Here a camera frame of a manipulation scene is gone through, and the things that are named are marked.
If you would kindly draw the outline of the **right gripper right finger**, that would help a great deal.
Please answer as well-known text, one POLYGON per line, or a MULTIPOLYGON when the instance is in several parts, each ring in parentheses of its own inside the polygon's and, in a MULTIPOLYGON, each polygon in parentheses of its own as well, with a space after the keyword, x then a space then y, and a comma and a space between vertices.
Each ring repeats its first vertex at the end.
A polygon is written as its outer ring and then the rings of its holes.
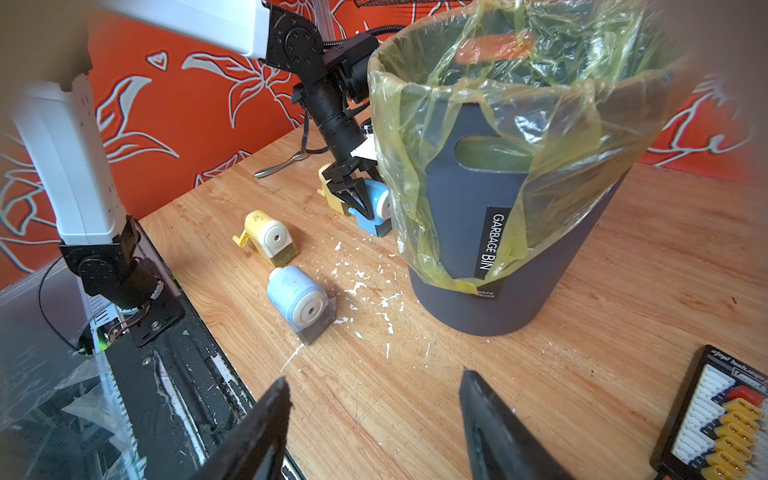
POLYGON ((485 379, 463 371, 459 402, 474 479, 570 479, 485 379))

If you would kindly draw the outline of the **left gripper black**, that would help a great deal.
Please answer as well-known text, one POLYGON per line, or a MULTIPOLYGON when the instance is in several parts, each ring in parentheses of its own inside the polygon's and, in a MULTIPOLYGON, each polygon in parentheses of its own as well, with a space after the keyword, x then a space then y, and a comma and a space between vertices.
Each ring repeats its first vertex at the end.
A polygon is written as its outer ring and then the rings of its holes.
POLYGON ((368 178, 357 178, 355 173, 368 172, 371 168, 375 168, 374 160, 350 156, 336 160, 323 170, 323 179, 330 193, 366 219, 375 218, 375 206, 368 178))

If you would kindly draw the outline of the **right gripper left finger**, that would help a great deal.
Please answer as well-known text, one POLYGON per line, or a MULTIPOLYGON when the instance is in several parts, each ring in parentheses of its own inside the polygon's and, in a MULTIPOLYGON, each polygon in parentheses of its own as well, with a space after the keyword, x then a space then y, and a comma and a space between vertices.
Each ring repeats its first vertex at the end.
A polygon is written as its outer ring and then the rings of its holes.
POLYGON ((191 479, 282 479, 291 407, 279 377, 191 479))

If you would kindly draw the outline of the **blue sharpener back row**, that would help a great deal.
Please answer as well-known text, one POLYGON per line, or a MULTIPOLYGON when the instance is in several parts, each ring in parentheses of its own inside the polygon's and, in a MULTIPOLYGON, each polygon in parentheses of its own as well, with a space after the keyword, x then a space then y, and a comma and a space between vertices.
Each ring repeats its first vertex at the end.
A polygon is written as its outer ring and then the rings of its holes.
POLYGON ((376 237, 384 237, 392 230, 392 204, 389 188, 386 184, 369 178, 365 179, 365 184, 371 199, 373 219, 367 219, 352 207, 349 208, 348 212, 356 219, 360 229, 376 237))

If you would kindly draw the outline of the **light blue sharpener front row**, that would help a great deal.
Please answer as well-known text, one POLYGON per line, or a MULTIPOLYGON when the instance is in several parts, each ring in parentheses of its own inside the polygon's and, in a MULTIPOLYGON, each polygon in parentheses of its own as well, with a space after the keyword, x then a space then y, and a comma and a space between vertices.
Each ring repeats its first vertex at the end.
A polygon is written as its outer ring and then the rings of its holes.
POLYGON ((336 320, 336 301, 297 266, 270 273, 267 297, 304 345, 315 342, 336 320))

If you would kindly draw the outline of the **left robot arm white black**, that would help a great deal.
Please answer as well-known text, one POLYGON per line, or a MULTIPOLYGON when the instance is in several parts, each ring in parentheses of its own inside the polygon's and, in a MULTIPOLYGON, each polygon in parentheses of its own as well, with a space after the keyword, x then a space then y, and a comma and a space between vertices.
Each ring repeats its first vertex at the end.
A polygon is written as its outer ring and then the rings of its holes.
POLYGON ((63 261, 88 294, 152 313, 139 220, 299 124, 334 157, 332 193, 369 211, 350 103, 366 103, 375 47, 327 42, 273 1, 3 2, 2 285, 63 261))

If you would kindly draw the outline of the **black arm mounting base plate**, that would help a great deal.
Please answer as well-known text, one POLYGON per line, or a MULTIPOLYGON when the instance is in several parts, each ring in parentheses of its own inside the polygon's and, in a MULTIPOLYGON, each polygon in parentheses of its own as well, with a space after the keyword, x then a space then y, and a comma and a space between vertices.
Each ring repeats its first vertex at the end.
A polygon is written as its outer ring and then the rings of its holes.
MULTIPOLYGON (((106 350, 144 479, 191 479, 262 397, 241 380, 204 322, 188 314, 153 341, 106 350)), ((282 479, 304 474, 286 443, 282 479)))

